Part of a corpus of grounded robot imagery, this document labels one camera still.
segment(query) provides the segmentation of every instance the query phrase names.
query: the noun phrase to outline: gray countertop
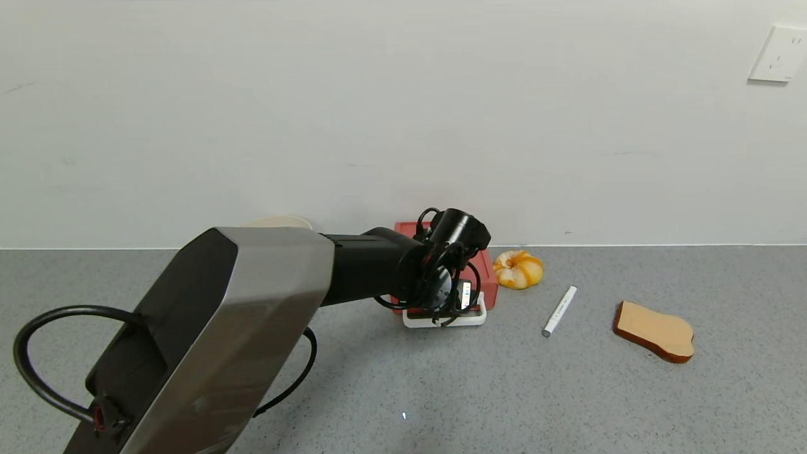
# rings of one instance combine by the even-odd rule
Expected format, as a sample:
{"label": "gray countertop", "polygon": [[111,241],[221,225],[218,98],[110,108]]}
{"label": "gray countertop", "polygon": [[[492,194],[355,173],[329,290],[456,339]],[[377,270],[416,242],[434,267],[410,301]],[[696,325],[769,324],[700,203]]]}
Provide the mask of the gray countertop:
{"label": "gray countertop", "polygon": [[[311,374],[231,452],[807,452],[807,247],[532,252],[545,281],[500,289],[480,327],[409,330],[369,301],[321,309]],[[75,426],[18,377],[10,350],[22,324],[61,305],[131,309],[172,255],[0,251],[0,452],[61,452]],[[570,284],[579,291],[543,338]],[[688,320],[692,360],[669,364],[613,334],[624,299]],[[84,377],[117,327],[59,321],[34,337],[31,357],[86,401]],[[307,355],[303,340],[271,395]]]}

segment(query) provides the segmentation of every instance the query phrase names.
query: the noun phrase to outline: black wire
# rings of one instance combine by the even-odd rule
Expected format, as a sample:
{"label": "black wire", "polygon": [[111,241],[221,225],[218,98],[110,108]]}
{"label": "black wire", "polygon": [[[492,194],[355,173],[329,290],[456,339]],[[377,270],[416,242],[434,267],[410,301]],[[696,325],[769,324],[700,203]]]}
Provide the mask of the black wire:
{"label": "black wire", "polygon": [[[451,277],[451,289],[449,290],[449,298],[448,298],[448,300],[449,300],[449,312],[451,312],[451,313],[454,313],[454,302],[459,301],[459,295],[457,294],[457,288],[459,287],[459,273],[460,273],[460,270],[459,270],[459,268],[457,268],[457,270],[454,272],[454,275]],[[458,315],[453,315],[451,318],[449,318],[445,322],[442,322],[440,324],[440,326],[446,327],[446,326],[454,323],[454,320],[457,320],[457,317],[458,317]],[[435,313],[434,318],[432,319],[432,323],[437,322],[437,320],[439,318],[440,318],[440,314]]]}
{"label": "black wire", "polygon": [[75,402],[67,400],[45,384],[31,365],[31,358],[28,357],[28,341],[31,340],[31,336],[39,328],[54,320],[77,315],[112,318],[127,324],[144,326],[143,319],[140,315],[106,306],[79,305],[54,309],[34,318],[17,333],[17,338],[14,340],[14,364],[17,366],[17,370],[19,370],[20,375],[23,376],[28,386],[30,386],[31,389],[34,390],[34,393],[41,397],[42,400],[74,418],[88,422],[89,424],[94,424],[92,412]]}
{"label": "black wire", "polygon": [[305,365],[305,369],[303,369],[303,372],[297,377],[297,380],[295,380],[295,382],[292,383],[291,386],[286,388],[286,391],[283,391],[276,398],[272,399],[271,401],[268,401],[266,404],[259,406],[257,410],[255,410],[255,413],[253,413],[253,418],[261,416],[268,409],[272,408],[273,406],[276,406],[277,404],[282,402],[283,399],[285,399],[286,397],[289,397],[291,393],[293,393],[295,389],[297,389],[297,387],[300,386],[301,383],[303,383],[303,380],[305,380],[305,377],[311,371],[311,367],[314,365],[314,359],[316,359],[316,336],[314,335],[314,331],[307,326],[305,331],[303,331],[303,336],[308,338],[308,341],[311,342],[311,354],[308,356],[308,363]]}
{"label": "black wire", "polygon": [[449,253],[453,253],[455,250],[462,251],[462,243],[461,242],[453,242],[448,246],[444,247],[440,254],[437,256],[436,259],[429,261],[429,270],[426,272],[426,276],[431,276],[433,273],[437,272],[437,269],[442,266],[443,260],[445,259],[446,255]]}
{"label": "black wire", "polygon": [[387,309],[393,309],[393,310],[404,310],[404,309],[409,309],[409,305],[408,305],[408,304],[404,304],[404,305],[393,305],[391,302],[384,300],[384,299],[383,299],[382,297],[380,297],[380,296],[373,296],[373,299],[374,299],[374,300],[376,300],[376,301],[377,301],[377,302],[378,302],[380,305],[384,306],[384,307],[385,307],[385,308],[387,308]]}
{"label": "black wire", "polygon": [[476,278],[476,291],[474,292],[474,295],[471,297],[470,302],[468,304],[468,307],[466,307],[464,309],[459,309],[459,310],[452,310],[451,311],[452,314],[453,314],[452,317],[449,318],[448,320],[446,320],[445,322],[442,322],[440,324],[440,326],[445,327],[445,326],[448,326],[448,325],[454,323],[454,321],[456,321],[457,318],[460,315],[462,315],[464,313],[469,313],[477,305],[477,301],[479,300],[479,294],[482,291],[482,276],[479,275],[479,270],[476,269],[476,267],[474,266],[473,263],[468,262],[468,267],[470,267],[470,270],[474,272],[474,277]]}
{"label": "black wire", "polygon": [[417,224],[415,224],[415,239],[418,241],[423,241],[425,239],[426,229],[423,227],[423,218],[425,218],[426,215],[431,212],[437,214],[440,212],[440,210],[434,207],[426,208],[420,214],[420,217],[417,218]]}
{"label": "black wire", "polygon": [[482,291],[482,276],[479,275],[479,270],[477,270],[474,264],[471,262],[468,262],[468,267],[474,272],[474,277],[476,278],[476,292],[474,292],[474,295],[470,298],[470,304],[468,307],[460,309],[459,313],[468,313],[475,308],[476,301],[479,299],[479,293]]}

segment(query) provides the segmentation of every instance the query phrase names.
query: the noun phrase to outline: electrical socket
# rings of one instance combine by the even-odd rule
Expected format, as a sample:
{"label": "electrical socket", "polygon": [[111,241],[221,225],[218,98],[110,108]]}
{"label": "electrical socket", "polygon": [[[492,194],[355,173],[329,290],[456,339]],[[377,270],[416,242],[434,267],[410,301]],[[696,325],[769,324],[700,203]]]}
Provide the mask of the electrical socket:
{"label": "electrical socket", "polygon": [[775,26],[748,76],[751,80],[790,82],[807,54],[807,30]]}

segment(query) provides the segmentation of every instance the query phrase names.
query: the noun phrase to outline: white wall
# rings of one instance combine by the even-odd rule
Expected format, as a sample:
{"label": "white wall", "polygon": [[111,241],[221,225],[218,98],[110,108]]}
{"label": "white wall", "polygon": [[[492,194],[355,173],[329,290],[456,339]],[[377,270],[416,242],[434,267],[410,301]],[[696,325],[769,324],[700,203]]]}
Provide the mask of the white wall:
{"label": "white wall", "polygon": [[494,243],[807,242],[803,0],[0,6],[0,246],[454,206]]}

